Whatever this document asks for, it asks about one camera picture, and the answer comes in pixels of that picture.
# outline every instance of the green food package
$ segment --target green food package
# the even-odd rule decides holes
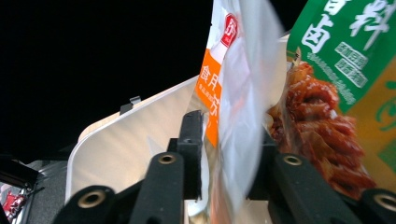
[[[396,1],[309,0],[269,130],[336,191],[396,191]]]

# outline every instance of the red logo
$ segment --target red logo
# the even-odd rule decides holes
[[[238,34],[238,23],[236,17],[233,14],[228,14],[225,17],[225,29],[224,35],[221,38],[221,43],[225,45],[225,47],[230,47],[233,41],[236,39],[236,35]]]

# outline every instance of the black background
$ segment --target black background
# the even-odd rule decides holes
[[[285,31],[306,1],[272,1]],[[213,1],[0,4],[0,153],[30,162],[91,123],[198,75]]]

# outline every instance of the orange label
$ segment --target orange label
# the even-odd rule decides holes
[[[217,147],[219,141],[220,68],[221,65],[210,55],[210,50],[206,49],[195,91],[209,110],[209,121],[206,125],[205,134],[214,148]]]

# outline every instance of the gray floor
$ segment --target gray floor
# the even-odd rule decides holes
[[[26,165],[39,171],[35,189],[43,189],[28,197],[27,204],[13,223],[50,224],[64,206],[67,161],[35,161]],[[14,194],[20,191],[15,187],[10,189]],[[2,196],[1,203],[7,194],[2,192]]]

